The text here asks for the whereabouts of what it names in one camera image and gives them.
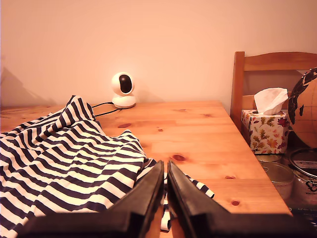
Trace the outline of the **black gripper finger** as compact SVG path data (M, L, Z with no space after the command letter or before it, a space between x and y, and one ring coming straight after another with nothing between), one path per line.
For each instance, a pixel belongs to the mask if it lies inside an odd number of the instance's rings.
M162 161L108 211L114 222L107 238L158 238L162 216L164 165Z
M195 187L172 162L167 165L170 209L186 238L228 238L225 224L229 212Z

